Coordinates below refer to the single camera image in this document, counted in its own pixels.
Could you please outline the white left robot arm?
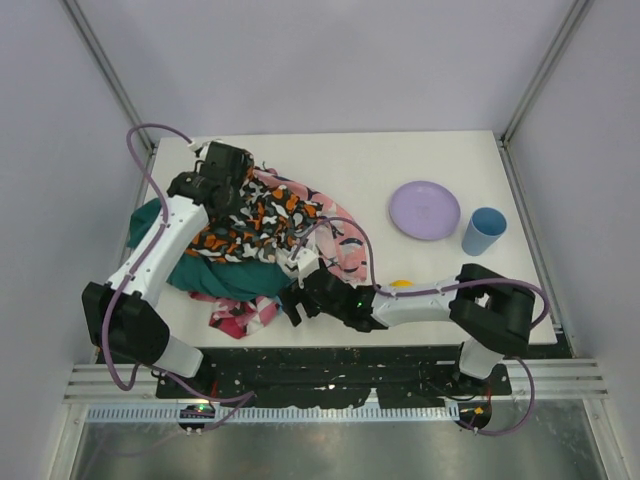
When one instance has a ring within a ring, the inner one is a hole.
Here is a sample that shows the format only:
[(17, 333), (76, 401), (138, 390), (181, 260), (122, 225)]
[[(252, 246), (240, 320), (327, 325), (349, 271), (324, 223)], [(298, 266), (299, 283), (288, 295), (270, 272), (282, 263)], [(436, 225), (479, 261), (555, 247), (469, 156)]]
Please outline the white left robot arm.
[(211, 141), (197, 149), (193, 169), (156, 192), (161, 210), (129, 259), (105, 283), (85, 287), (89, 335), (108, 366), (121, 356), (183, 378), (202, 369), (203, 352), (174, 337), (156, 306), (193, 238), (212, 219), (240, 210), (252, 167), (252, 155), (238, 147)]

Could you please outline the purple plastic plate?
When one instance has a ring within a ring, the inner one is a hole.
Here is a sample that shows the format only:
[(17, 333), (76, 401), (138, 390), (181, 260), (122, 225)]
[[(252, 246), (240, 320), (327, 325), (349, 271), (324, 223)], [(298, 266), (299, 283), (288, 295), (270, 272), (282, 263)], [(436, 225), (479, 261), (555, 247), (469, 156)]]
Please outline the purple plastic plate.
[(457, 198), (431, 181), (412, 181), (398, 187), (391, 195), (388, 212), (401, 232), (425, 241), (451, 236), (461, 216)]

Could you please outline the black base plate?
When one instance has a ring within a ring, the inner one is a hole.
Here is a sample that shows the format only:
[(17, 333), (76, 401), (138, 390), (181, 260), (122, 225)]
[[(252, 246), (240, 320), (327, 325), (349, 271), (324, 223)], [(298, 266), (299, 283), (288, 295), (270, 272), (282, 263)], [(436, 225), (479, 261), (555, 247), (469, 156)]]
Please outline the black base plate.
[(487, 394), (515, 393), (516, 379), (504, 363), (486, 380), (457, 370), (454, 346), (335, 348), (210, 348), (204, 371), (177, 382), (154, 371), (156, 397), (227, 398), (252, 393), (258, 408), (345, 409), (362, 406), (371, 392), (383, 408), (440, 406)]

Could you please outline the aluminium corner post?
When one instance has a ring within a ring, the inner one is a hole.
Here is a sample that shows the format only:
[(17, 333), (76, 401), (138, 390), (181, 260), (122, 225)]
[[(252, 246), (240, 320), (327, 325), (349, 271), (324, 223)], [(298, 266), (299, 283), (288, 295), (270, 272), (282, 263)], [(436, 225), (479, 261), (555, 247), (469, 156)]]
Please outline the aluminium corner post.
[(91, 25), (89, 18), (82, 9), (80, 2), (76, 0), (60, 0), (59, 4), (69, 18), (79, 39), (87, 49), (94, 65), (100, 72), (129, 125), (133, 127), (141, 124), (143, 120), (117, 74), (107, 51)]
[(498, 145), (506, 149), (515, 138), (523, 121), (535, 105), (546, 83), (559, 65), (573, 37), (593, 6), (592, 0), (575, 0), (564, 15), (553, 35), (523, 95), (511, 115), (504, 131), (497, 137)]

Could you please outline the teal green cloth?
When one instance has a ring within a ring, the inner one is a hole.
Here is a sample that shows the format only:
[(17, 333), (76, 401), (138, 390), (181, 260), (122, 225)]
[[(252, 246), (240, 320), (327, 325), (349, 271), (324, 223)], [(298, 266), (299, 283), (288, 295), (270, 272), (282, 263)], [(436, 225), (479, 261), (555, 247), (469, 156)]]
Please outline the teal green cloth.
[(183, 292), (249, 301), (258, 296), (276, 296), (290, 283), (290, 279), (276, 261), (212, 263), (184, 252), (169, 274), (167, 283)]

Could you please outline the pink patterned cloth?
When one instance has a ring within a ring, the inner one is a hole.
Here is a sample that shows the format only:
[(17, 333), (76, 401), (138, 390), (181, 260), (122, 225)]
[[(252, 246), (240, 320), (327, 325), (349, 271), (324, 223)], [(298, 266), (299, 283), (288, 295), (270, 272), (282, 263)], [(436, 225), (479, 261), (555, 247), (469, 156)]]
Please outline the pink patterned cloth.
[[(352, 216), (335, 200), (302, 183), (278, 175), (274, 169), (254, 171), (257, 179), (269, 187), (286, 187), (305, 201), (321, 205), (319, 217)], [(344, 221), (332, 221), (318, 227), (309, 237), (306, 247), (313, 249), (335, 276), (351, 285), (369, 280), (366, 242), (359, 230)]]

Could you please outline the blue plastic cup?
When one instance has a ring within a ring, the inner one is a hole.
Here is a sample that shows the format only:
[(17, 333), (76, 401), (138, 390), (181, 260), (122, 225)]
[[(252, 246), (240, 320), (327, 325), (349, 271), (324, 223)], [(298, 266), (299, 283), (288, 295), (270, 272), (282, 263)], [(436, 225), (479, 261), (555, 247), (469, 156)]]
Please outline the blue plastic cup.
[(503, 213), (491, 207), (481, 207), (473, 212), (462, 239), (462, 249), (470, 256), (483, 254), (507, 230)]

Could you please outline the aluminium frame rail front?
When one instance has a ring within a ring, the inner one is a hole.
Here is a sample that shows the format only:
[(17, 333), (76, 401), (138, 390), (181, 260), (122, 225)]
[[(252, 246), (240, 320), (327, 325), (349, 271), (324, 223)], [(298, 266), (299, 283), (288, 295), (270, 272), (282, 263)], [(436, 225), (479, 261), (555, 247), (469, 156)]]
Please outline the aluminium frame rail front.
[(359, 405), (368, 397), (383, 401), (419, 399), (606, 398), (609, 395), (598, 365), (590, 359), (506, 360), (486, 380), (457, 376), (450, 362), (378, 363), (369, 365), (238, 365), (218, 367), (209, 387), (184, 389), (166, 376), (142, 368), (133, 388), (123, 391), (103, 365), (73, 368), (64, 400), (68, 403), (109, 401), (202, 400), (207, 396), (238, 397), (251, 391), (259, 406), (318, 406), (321, 403)]

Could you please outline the yellow lemon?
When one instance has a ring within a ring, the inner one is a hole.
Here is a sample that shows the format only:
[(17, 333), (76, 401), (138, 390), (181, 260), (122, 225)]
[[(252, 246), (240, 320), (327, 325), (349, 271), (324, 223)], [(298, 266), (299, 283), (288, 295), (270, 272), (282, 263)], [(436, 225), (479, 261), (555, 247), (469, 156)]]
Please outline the yellow lemon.
[(395, 280), (389, 284), (393, 288), (408, 288), (413, 286), (413, 282), (409, 280)]

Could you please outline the right aluminium corner post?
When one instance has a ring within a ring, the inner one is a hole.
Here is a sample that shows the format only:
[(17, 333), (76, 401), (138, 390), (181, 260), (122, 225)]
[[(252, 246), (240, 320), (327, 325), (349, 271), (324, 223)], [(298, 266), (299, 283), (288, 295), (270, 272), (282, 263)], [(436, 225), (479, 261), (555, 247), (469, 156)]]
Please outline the right aluminium corner post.
[(546, 83), (559, 65), (573, 37), (593, 6), (592, 0), (575, 0), (564, 15), (553, 35), (523, 95), (511, 115), (504, 131), (497, 137), (498, 145), (506, 149), (515, 138), (523, 121), (535, 105)]

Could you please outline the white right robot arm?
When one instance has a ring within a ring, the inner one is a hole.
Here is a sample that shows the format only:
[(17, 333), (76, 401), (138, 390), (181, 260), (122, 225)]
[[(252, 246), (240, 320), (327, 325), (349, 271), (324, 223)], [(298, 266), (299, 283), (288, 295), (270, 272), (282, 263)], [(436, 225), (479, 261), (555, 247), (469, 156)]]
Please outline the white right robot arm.
[(529, 348), (535, 299), (527, 282), (508, 279), (478, 264), (432, 286), (351, 286), (320, 266), (279, 292), (292, 325), (302, 317), (329, 315), (361, 332), (389, 330), (405, 324), (450, 322), (469, 339), (462, 343), (458, 371), (485, 380), (506, 357)]

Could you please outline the magenta pink white cloth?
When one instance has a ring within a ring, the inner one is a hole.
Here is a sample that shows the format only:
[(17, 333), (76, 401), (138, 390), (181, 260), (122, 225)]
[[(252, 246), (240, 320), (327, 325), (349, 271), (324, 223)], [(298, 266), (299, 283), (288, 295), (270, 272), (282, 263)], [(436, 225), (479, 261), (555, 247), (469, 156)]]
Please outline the magenta pink white cloth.
[(189, 296), (193, 300), (209, 303), (212, 307), (209, 326), (236, 340), (267, 327), (281, 310), (277, 300), (264, 296), (249, 301), (211, 297), (196, 292), (191, 292)]

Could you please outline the orange black camouflage cloth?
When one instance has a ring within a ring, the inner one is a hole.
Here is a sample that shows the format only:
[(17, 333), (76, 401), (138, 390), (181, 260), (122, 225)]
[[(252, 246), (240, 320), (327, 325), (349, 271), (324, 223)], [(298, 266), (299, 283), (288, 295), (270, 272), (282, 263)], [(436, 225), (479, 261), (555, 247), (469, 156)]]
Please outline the orange black camouflage cloth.
[(186, 255), (212, 263), (274, 263), (278, 251), (290, 252), (320, 219), (323, 204), (306, 192), (297, 193), (268, 172), (257, 171), (251, 160), (244, 163), (243, 173), (239, 209), (212, 218), (193, 238)]

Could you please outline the left aluminium corner post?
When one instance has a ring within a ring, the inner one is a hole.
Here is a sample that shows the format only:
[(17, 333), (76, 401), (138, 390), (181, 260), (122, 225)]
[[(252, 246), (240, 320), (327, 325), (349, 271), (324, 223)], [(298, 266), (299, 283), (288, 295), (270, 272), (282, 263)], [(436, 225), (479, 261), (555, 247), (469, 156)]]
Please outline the left aluminium corner post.
[(133, 127), (141, 124), (143, 120), (117, 74), (107, 51), (91, 25), (89, 18), (82, 9), (80, 2), (76, 0), (60, 0), (59, 4), (69, 18), (79, 39), (87, 49), (94, 65), (100, 72), (129, 125)]

